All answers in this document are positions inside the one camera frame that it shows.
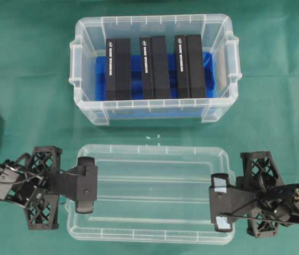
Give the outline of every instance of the plastic storage box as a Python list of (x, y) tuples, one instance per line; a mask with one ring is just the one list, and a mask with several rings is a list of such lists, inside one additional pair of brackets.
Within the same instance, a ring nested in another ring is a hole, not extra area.
[[(200, 34), (203, 52), (212, 54), (214, 98), (98, 101), (96, 59), (105, 56), (106, 38), (130, 38), (131, 54), (139, 55), (139, 38), (166, 36), (167, 52), (174, 53), (174, 36)], [(119, 16), (83, 18), (75, 28), (70, 43), (70, 78), (74, 101), (95, 125), (109, 125), (109, 120), (141, 118), (198, 117), (215, 122), (238, 97), (242, 77), (238, 38), (232, 22), (223, 14)]]
[(226, 244), (234, 236), (215, 232), (208, 189), (212, 173), (230, 174), (220, 148), (86, 145), (95, 158), (97, 201), (89, 215), (67, 201), (67, 229), (78, 240)]

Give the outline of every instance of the screw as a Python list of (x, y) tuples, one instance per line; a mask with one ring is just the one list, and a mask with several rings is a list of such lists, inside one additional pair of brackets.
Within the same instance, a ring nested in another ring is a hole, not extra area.
[(295, 188), (294, 193), (296, 193), (299, 196), (299, 188)]

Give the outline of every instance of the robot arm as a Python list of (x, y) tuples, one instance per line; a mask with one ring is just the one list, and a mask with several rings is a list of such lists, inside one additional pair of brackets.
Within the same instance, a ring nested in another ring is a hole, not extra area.
[(230, 232), (235, 221), (247, 219), (247, 233), (261, 238), (277, 235), (279, 225), (299, 224), (299, 184), (284, 184), (269, 151), (241, 157), (244, 176), (235, 186), (227, 174), (212, 175), (209, 199), (215, 230)]
[(22, 207), (30, 230), (58, 228), (60, 195), (75, 201), (77, 213), (93, 212), (97, 199), (95, 160), (81, 157), (76, 167), (62, 171), (61, 153), (55, 146), (35, 147), (31, 155), (0, 164), (0, 201)]

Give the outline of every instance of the white label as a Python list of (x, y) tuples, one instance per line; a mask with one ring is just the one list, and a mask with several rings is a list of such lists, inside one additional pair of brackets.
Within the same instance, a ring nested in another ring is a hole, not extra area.
[(221, 178), (214, 178), (214, 191), (227, 193), (226, 180)]
[(227, 217), (216, 217), (218, 228), (221, 230), (230, 230), (230, 224), (228, 223)]
[(143, 41), (142, 44), (144, 45), (143, 47), (143, 61), (144, 61), (144, 72), (148, 73), (148, 60), (147, 60), (147, 43), (146, 41)]
[(180, 72), (183, 72), (183, 58), (182, 58), (182, 40), (178, 38), (179, 43), (179, 59), (180, 59)]
[(113, 49), (109, 48), (109, 76), (113, 75)]

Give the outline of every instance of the blue foam insert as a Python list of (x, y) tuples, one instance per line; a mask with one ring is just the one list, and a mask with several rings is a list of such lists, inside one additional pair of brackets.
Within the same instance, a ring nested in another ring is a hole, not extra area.
[[(216, 81), (214, 77), (212, 54), (203, 52), (203, 69), (206, 82), (206, 97), (213, 98), (215, 96)], [(175, 71), (175, 56), (168, 54), (168, 69), (169, 69), (169, 84), (171, 98), (177, 98), (177, 81)], [(143, 99), (142, 79), (141, 79), (141, 56), (132, 55), (132, 99)], [(96, 101), (105, 101), (105, 72), (106, 72), (106, 57), (97, 57), (95, 66), (96, 78)]]

